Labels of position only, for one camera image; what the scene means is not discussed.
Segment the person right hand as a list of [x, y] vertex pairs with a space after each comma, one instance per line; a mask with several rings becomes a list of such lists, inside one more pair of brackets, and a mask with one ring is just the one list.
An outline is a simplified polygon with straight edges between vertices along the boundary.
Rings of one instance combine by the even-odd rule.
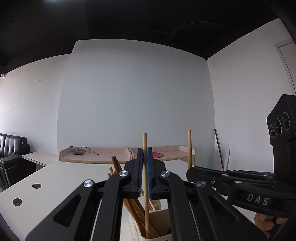
[[288, 218], [277, 217], [276, 221], [267, 220], [266, 214], [256, 213], [254, 216], [254, 224], [264, 232], [267, 238], [270, 237], [269, 231], [273, 229], [274, 224], [281, 225], [282, 223], [286, 223]]

